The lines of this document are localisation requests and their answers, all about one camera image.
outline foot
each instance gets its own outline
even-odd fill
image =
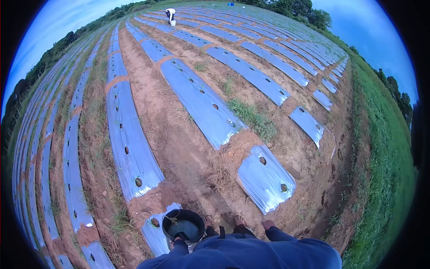
[[[234,222],[236,223],[236,226],[239,226],[239,225],[245,225],[245,221],[243,220],[243,218],[241,217],[241,216],[239,216],[239,215],[236,215],[235,217],[234,217]]]
[[[205,228],[206,227],[212,227],[212,221],[208,216],[204,217],[203,220],[205,221]]]

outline sleeve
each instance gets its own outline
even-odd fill
[[[169,254],[163,254],[161,256],[144,260],[140,263],[136,269],[152,269],[159,265],[162,261],[168,260],[171,258],[180,257],[186,254],[189,254],[188,245],[182,240],[176,240],[173,243],[173,249],[169,252]]]
[[[279,230],[278,227],[272,226],[266,230],[266,236],[270,241],[298,241],[297,238],[291,236],[283,231]]]

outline blue shirt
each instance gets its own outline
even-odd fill
[[[227,234],[209,237],[198,243],[193,252],[182,240],[174,243],[169,254],[143,261],[137,269],[341,269],[339,253],[329,244],[313,239],[298,240],[277,227],[266,230],[271,242],[251,235]]]

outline person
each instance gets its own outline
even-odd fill
[[[166,9],[166,15],[169,18],[169,24],[175,19],[176,11],[174,9]]]
[[[275,226],[272,220],[261,222],[271,242],[257,237],[245,227],[242,217],[234,218],[236,227],[225,234],[220,226],[219,235],[205,218],[206,236],[189,253],[180,237],[175,238],[173,249],[153,259],[147,259],[137,269],[313,269],[342,268],[339,253],[329,244],[313,239],[298,240]]]

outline green grass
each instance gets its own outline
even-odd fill
[[[234,78],[227,76],[226,80],[221,85],[221,89],[224,91],[227,97],[231,97],[231,95],[233,94],[233,82]]]
[[[197,71],[205,71],[206,69],[208,69],[208,64],[207,62],[196,62],[196,64],[194,64],[194,69],[196,69]]]
[[[416,175],[409,132],[399,131],[404,130],[405,121],[399,117],[397,104],[392,102],[392,97],[387,97],[387,89],[381,87],[379,79],[362,68],[364,61],[358,64],[352,58],[352,64],[354,97],[360,96],[354,98],[354,106],[364,109],[368,117],[368,131],[360,128],[362,119],[354,118],[354,136],[368,135],[372,147],[369,182],[358,171],[359,204],[353,210],[361,207],[362,215],[344,252],[343,264],[344,268],[374,268],[402,227],[415,190]]]
[[[264,143],[269,142],[276,134],[275,123],[267,116],[259,114],[254,106],[240,101],[239,98],[227,101],[228,107],[258,134]]]

